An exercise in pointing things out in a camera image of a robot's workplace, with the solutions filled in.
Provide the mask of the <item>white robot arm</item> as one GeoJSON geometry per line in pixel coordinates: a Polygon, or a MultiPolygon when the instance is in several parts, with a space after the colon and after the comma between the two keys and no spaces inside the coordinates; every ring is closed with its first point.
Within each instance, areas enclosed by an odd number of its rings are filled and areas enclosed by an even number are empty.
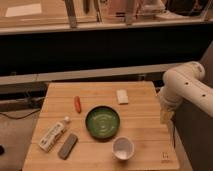
{"type": "Polygon", "coordinates": [[[164,86],[158,92],[160,121],[167,124],[186,99],[213,117],[213,88],[202,83],[205,69],[199,62],[187,62],[163,74],[164,86]]]}

